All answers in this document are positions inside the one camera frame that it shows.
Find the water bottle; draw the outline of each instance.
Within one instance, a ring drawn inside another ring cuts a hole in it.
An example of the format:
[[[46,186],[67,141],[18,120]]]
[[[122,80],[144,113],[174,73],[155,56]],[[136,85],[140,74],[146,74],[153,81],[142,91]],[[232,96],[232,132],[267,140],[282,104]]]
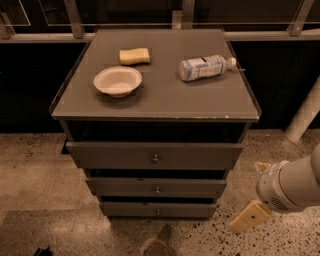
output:
[[[235,58],[225,59],[220,55],[201,57],[180,62],[179,73],[183,81],[222,75],[236,66]]]

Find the black wall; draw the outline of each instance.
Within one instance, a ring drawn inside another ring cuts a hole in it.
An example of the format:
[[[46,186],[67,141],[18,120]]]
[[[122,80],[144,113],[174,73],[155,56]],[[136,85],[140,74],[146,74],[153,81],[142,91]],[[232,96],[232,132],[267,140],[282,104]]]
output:
[[[0,44],[0,132],[62,132],[50,104],[84,44]]]
[[[232,46],[262,109],[252,128],[285,129],[320,75],[320,42],[233,42]],[[320,127],[318,117],[311,127]]]

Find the white pipe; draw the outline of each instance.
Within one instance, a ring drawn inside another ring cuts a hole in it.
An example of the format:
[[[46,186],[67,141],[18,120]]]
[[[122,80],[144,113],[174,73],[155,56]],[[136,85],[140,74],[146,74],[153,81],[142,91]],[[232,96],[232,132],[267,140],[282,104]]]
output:
[[[292,142],[298,142],[320,111],[320,76],[285,131]]]

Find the black object on floor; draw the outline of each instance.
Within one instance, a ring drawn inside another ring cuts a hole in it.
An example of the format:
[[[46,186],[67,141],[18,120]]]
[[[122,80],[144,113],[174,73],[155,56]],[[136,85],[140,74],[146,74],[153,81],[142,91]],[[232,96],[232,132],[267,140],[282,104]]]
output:
[[[52,255],[53,253],[50,251],[50,247],[44,250],[41,248],[38,248],[36,252],[33,254],[33,256],[52,256]]]

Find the cabinet top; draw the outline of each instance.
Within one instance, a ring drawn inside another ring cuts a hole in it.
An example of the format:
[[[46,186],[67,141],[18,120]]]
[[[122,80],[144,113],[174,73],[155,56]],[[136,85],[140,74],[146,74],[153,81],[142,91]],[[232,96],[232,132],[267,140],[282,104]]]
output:
[[[99,92],[94,77],[120,65],[120,49],[133,48],[151,52],[150,64],[132,66],[141,72],[142,84],[124,98]],[[215,54],[232,56],[221,30],[100,29],[52,116],[64,120],[258,121],[259,110],[238,69],[218,77],[181,80],[182,60]]]

